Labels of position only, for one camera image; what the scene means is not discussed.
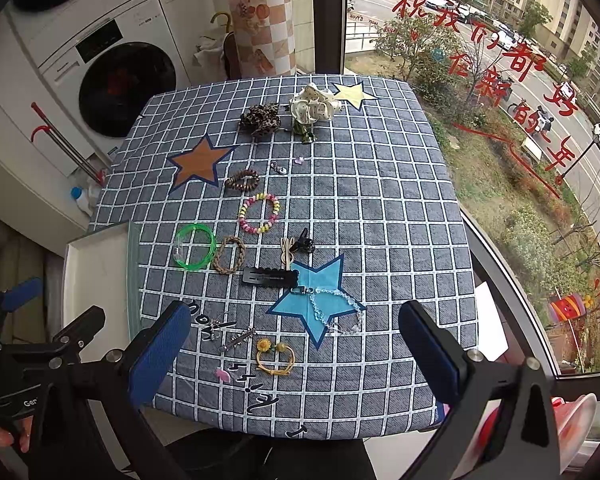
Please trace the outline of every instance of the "braided brown bracelet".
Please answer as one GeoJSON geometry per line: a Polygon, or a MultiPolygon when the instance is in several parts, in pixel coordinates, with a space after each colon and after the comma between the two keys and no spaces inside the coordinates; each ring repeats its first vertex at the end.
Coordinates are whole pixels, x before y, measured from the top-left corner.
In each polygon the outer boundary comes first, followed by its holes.
{"type": "Polygon", "coordinates": [[[233,274],[236,270],[242,267],[242,264],[244,263],[244,254],[246,250],[247,248],[244,246],[244,242],[240,240],[240,238],[238,238],[237,236],[225,236],[222,239],[220,247],[218,247],[218,250],[216,251],[216,256],[214,256],[214,259],[211,261],[211,265],[220,274],[233,274]],[[234,242],[238,245],[238,261],[235,263],[235,266],[229,269],[225,269],[224,267],[220,266],[220,256],[222,256],[224,248],[229,242],[234,242]]]}
{"type": "Polygon", "coordinates": [[[242,170],[225,180],[224,186],[238,191],[252,191],[258,187],[259,182],[260,176],[254,170],[242,170]],[[247,182],[238,182],[246,176],[251,177],[247,182]]]}

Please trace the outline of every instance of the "yellow star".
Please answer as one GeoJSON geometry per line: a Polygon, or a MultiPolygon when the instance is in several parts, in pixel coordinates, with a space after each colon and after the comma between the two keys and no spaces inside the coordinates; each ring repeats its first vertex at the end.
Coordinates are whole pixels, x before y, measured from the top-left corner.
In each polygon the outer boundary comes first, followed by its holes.
{"type": "Polygon", "coordinates": [[[336,97],[340,100],[349,101],[349,103],[354,105],[357,110],[360,110],[362,101],[368,99],[377,99],[375,95],[367,94],[362,89],[361,82],[353,86],[339,85],[337,83],[334,83],[334,85],[336,85],[336,88],[338,89],[336,97]]]}

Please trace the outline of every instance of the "white tray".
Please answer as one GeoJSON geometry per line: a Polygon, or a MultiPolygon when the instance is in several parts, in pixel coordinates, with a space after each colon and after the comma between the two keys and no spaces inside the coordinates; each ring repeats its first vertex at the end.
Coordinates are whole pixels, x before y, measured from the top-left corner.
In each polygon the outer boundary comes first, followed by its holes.
{"type": "Polygon", "coordinates": [[[80,352],[82,362],[99,361],[112,348],[125,349],[140,331],[138,252],[140,227],[114,224],[67,245],[62,277],[62,326],[91,305],[106,321],[80,352]]]}

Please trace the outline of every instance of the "purple charm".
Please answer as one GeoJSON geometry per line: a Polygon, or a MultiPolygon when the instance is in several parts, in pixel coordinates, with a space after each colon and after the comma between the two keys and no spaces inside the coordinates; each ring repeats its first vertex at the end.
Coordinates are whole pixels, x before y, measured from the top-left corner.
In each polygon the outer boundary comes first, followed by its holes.
{"type": "Polygon", "coordinates": [[[216,376],[223,383],[230,383],[231,382],[231,375],[229,375],[229,372],[225,372],[224,370],[222,370],[222,368],[216,368],[216,376]]]}

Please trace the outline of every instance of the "checkered paper bag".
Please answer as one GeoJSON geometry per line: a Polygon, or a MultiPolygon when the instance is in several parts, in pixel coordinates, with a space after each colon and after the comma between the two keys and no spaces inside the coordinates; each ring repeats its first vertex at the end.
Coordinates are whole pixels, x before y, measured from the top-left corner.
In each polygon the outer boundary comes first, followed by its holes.
{"type": "Polygon", "coordinates": [[[229,0],[242,77],[294,75],[291,0],[229,0]]]}

